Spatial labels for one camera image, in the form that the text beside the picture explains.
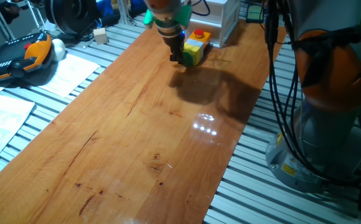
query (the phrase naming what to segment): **red button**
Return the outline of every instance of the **red button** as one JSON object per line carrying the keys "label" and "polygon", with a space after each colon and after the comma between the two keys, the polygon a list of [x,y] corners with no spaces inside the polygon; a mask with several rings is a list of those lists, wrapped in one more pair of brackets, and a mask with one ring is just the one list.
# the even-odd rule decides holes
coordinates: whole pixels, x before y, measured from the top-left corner
{"label": "red button", "polygon": [[194,35],[203,35],[204,34],[204,30],[202,29],[197,29],[194,31]]}
{"label": "red button", "polygon": [[27,50],[30,46],[32,45],[32,43],[28,43],[24,46],[24,50]]}

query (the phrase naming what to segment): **green object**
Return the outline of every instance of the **green object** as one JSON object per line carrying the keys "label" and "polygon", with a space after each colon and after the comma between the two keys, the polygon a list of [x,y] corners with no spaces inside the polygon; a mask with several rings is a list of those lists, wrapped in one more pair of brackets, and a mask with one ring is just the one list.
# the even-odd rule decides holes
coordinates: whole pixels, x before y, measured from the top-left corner
{"label": "green object", "polygon": [[152,25],[153,25],[153,22],[154,22],[153,15],[151,14],[150,10],[148,9],[148,10],[146,11],[146,15],[144,16],[143,24],[144,24],[145,26],[152,26]]}
{"label": "green object", "polygon": [[[192,16],[192,6],[182,6],[178,15],[176,15],[175,17],[175,21],[179,23],[179,25],[187,28],[187,26],[189,25],[189,21],[190,21],[190,17]],[[144,16],[143,19],[143,24],[145,26],[152,26],[153,22],[155,21],[153,14],[151,13],[151,11],[148,9],[146,11],[146,15]]]}
{"label": "green object", "polygon": [[181,25],[181,26],[188,26],[190,17],[192,16],[193,8],[192,6],[182,6],[180,9],[180,12],[178,15],[176,15],[175,20]]}
{"label": "green object", "polygon": [[189,52],[184,51],[183,52],[183,65],[186,67],[193,66],[193,62],[194,62],[193,56]]}
{"label": "green object", "polygon": [[247,17],[246,22],[257,22],[263,23],[263,12],[261,11],[262,6],[256,4],[250,4],[247,7]]}

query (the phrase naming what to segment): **metal slatted platform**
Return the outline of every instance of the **metal slatted platform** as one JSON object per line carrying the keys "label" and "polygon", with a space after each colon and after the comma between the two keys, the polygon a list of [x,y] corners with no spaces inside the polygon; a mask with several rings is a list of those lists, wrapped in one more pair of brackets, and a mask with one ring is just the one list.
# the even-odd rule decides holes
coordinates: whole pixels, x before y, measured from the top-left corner
{"label": "metal slatted platform", "polygon": [[[245,19],[246,1],[240,18]],[[0,153],[0,171],[16,157],[73,99],[75,99],[144,30],[143,16],[136,27],[115,25],[107,29],[110,43],[87,49],[69,47],[70,54],[101,66],[66,98],[39,87],[5,89],[0,94],[33,101],[36,109]],[[279,92],[285,104],[294,69],[294,54],[284,45],[275,63]],[[204,223],[361,223],[355,189],[324,194],[304,194],[283,185],[267,168],[265,150],[279,132],[266,82],[248,124],[228,164],[204,218]]]}
{"label": "metal slatted platform", "polygon": [[[284,105],[294,65],[291,46],[284,45],[274,64]],[[296,106],[300,101],[298,94]],[[357,210],[357,189],[305,194],[285,186],[274,177],[266,164],[265,151],[269,140],[279,132],[267,80],[204,222],[358,223],[361,214]]]}

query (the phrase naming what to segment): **wooden table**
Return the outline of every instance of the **wooden table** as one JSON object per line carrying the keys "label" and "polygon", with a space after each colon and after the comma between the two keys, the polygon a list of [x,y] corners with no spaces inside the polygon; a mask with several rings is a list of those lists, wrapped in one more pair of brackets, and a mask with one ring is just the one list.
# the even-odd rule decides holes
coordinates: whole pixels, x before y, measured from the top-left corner
{"label": "wooden table", "polygon": [[195,68],[145,31],[0,173],[0,223],[201,223],[267,76],[258,24]]}

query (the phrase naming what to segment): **white ball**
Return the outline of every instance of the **white ball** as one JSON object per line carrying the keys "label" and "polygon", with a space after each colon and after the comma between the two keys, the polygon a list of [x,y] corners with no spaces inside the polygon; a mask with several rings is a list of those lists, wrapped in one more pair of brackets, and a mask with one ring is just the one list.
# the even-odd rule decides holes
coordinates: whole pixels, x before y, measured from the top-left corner
{"label": "white ball", "polygon": [[52,43],[53,43],[54,47],[61,47],[63,49],[66,47],[64,45],[63,41],[60,39],[54,39],[54,40],[52,40]]}
{"label": "white ball", "polygon": [[59,62],[64,58],[64,55],[66,53],[66,50],[61,47],[55,47],[53,52],[53,58],[52,60],[54,62]]}

